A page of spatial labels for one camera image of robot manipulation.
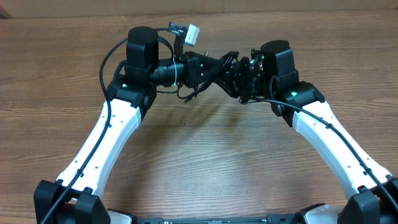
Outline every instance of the beige wall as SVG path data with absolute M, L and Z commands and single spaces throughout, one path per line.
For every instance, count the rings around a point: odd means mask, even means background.
M 3 6 L 10 17 L 32 18 L 395 9 L 398 7 L 398 0 L 0 0 L 0 5 Z

